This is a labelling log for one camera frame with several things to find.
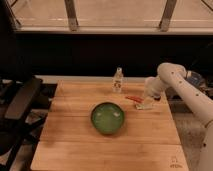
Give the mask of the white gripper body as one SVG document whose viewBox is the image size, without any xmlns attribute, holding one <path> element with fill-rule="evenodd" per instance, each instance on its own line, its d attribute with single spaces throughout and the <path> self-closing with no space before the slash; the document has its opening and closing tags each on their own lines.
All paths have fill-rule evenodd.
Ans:
<svg viewBox="0 0 213 171">
<path fill-rule="evenodd" d="M 168 85 L 164 83 L 159 76 L 148 77 L 145 80 L 144 94 L 155 100 L 161 99 L 161 93 L 168 88 Z"/>
</svg>

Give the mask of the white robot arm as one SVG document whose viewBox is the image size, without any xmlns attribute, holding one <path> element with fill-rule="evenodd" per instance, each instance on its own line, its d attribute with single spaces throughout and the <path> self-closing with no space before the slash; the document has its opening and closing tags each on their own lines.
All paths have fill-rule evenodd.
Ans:
<svg viewBox="0 0 213 171">
<path fill-rule="evenodd" d="M 172 87 L 200 122 L 206 127 L 203 147 L 196 171 L 213 171 L 213 100 L 185 80 L 184 66 L 161 63 L 155 77 L 145 80 L 146 97 L 159 98 L 161 93 Z"/>
</svg>

